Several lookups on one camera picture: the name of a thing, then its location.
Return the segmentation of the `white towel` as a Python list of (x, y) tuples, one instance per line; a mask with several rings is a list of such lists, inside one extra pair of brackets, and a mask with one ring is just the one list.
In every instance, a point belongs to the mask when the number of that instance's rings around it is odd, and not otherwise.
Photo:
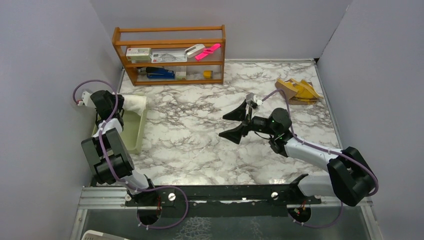
[(119, 103), (119, 109), (124, 111), (130, 111), (142, 116), (146, 110), (148, 98), (143, 95), (137, 94), (119, 94), (118, 98), (123, 100), (123, 103)]

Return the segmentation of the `brown yellow towels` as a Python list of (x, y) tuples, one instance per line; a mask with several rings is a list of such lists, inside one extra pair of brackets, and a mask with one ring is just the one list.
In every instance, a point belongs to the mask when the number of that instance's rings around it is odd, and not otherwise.
[(290, 105), (314, 105), (323, 98), (313, 87), (313, 84), (304, 79), (297, 81), (293, 78), (283, 80), (278, 78), (275, 87), (282, 90), (280, 94)]

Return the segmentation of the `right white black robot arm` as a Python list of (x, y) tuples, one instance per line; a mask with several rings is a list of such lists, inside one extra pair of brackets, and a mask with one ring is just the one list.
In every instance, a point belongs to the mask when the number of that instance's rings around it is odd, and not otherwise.
[(253, 116), (258, 106), (258, 102), (244, 100), (236, 109), (224, 114), (224, 120), (240, 124), (219, 136), (239, 144), (249, 132), (267, 134), (268, 144), (276, 154), (304, 161), (327, 172), (326, 176), (305, 176), (292, 186), (288, 190), (292, 202), (300, 204), (308, 196), (330, 196), (354, 207), (378, 191), (376, 175), (356, 148), (328, 148), (307, 142), (294, 134), (288, 109), (276, 108), (268, 117)]

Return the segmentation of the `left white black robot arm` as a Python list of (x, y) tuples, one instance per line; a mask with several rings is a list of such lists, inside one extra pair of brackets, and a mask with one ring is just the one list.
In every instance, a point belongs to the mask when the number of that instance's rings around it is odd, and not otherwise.
[(126, 131), (124, 114), (135, 114), (139, 120), (133, 128), (140, 136), (141, 121), (147, 98), (133, 94), (114, 94), (107, 90), (84, 91), (78, 105), (96, 111), (96, 132), (81, 142), (81, 147), (90, 170), (99, 184), (118, 184), (131, 195), (137, 195), (144, 205), (157, 200), (157, 191), (151, 180), (139, 173), (134, 166), (130, 152), (125, 146), (122, 133)]

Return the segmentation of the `green plastic basket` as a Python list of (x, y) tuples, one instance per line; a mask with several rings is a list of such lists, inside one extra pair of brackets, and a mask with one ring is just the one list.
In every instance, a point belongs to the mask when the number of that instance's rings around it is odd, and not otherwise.
[(123, 110), (123, 122), (124, 126), (122, 127), (120, 122), (116, 118), (112, 118), (115, 113), (118, 105), (118, 95), (111, 92), (116, 96), (115, 107), (112, 110), (110, 116), (99, 123), (95, 127), (94, 137), (98, 137), (99, 133), (105, 134), (107, 131), (115, 129), (119, 133), (119, 136), (125, 146), (126, 150), (130, 154), (138, 154), (141, 152), (142, 141), (144, 137), (144, 128), (145, 128), (145, 120), (146, 120), (146, 111), (143, 112), (142, 116), (139, 116), (137, 113), (132, 111)]

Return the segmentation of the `blue stapler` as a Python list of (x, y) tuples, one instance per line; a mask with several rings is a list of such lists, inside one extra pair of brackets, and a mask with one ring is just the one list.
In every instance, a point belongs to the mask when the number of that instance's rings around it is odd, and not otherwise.
[(137, 71), (140, 74), (145, 74), (148, 79), (174, 79), (175, 72), (163, 67), (138, 67)]

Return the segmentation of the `white green box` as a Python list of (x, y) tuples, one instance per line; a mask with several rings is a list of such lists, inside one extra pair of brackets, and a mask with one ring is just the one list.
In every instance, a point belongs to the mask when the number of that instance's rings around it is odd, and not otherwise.
[(151, 49), (144, 47), (130, 47), (126, 50), (125, 56), (130, 62), (151, 62)]

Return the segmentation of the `yellow small object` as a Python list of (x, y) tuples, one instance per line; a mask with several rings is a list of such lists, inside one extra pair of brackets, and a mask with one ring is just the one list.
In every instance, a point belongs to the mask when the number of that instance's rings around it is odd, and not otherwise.
[(205, 70), (203, 72), (203, 77), (205, 79), (212, 79), (214, 77), (214, 71), (213, 70)]

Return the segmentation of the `white flat package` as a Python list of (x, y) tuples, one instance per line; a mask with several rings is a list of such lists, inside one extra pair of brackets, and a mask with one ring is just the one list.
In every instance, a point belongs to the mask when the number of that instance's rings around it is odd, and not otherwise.
[(188, 60), (183, 50), (153, 50), (150, 59), (151, 63), (184, 63)]

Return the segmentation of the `white small box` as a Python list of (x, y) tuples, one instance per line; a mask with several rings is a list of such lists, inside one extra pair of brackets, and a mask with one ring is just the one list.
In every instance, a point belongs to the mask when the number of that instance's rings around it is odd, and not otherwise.
[(176, 80), (186, 80), (187, 79), (187, 67), (186, 66), (176, 66), (174, 68), (174, 75)]

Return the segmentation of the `pink plastic tool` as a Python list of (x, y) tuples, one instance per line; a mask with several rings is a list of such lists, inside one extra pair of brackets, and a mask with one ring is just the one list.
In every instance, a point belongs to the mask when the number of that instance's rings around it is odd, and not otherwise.
[(206, 58), (207, 56), (213, 54), (216, 50), (218, 50), (220, 48), (221, 48), (221, 44), (216, 43), (216, 44), (212, 45), (211, 47), (205, 48), (202, 53), (199, 53), (194, 58), (196, 59), (196, 61), (200, 61), (200, 60)]

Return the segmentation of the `wooden shelf rack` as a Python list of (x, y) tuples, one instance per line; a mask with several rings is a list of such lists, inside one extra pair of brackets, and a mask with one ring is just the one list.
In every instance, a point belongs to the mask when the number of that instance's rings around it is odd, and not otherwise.
[[(116, 27), (111, 42), (134, 86), (206, 85), (224, 82), (226, 27), (223, 24), (158, 28)], [(196, 44), (203, 44), (205, 48), (221, 44), (221, 47), (200, 61), (192, 57), (187, 58), (187, 62), (151, 63), (131, 62), (126, 58), (128, 48), (150, 48), (151, 55), (154, 50), (185, 51)], [(174, 71), (176, 66), (186, 66), (186, 80), (148, 79), (144, 73), (138, 72), (138, 68), (141, 67), (158, 67)], [(213, 71), (212, 79), (204, 78), (203, 72), (207, 70)]]

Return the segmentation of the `white stapler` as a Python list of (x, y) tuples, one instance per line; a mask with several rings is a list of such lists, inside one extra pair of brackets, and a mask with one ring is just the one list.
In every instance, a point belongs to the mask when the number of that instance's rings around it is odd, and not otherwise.
[(195, 44), (184, 50), (184, 55), (189, 59), (201, 54), (205, 49), (204, 44)]

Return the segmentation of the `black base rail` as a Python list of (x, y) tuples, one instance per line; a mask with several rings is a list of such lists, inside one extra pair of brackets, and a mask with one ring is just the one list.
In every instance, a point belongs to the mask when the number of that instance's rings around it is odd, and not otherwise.
[(286, 217), (289, 206), (321, 203), (301, 193), (298, 183), (304, 177), (302, 174), (289, 184), (158, 186), (152, 192), (128, 194), (124, 205), (146, 217)]

